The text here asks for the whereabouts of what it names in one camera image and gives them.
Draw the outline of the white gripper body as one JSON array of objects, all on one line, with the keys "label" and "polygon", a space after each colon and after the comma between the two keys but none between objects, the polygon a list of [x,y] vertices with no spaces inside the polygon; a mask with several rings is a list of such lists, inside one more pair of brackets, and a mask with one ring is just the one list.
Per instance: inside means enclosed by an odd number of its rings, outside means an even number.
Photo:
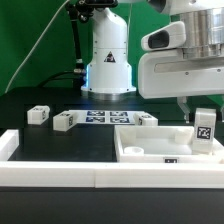
[{"label": "white gripper body", "polygon": [[224,56],[186,60],[180,49],[144,54],[138,90],[145,99],[224,93]]}]

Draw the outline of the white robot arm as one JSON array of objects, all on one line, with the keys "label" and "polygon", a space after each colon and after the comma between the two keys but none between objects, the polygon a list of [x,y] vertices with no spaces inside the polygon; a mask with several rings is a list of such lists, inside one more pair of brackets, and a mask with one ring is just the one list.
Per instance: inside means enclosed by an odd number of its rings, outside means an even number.
[{"label": "white robot arm", "polygon": [[125,21],[116,3],[146,1],[170,23],[141,39],[138,88],[145,99],[175,97],[186,118],[189,96],[224,95],[224,0],[84,0],[94,12],[93,58],[82,91],[100,99],[132,92]]}]

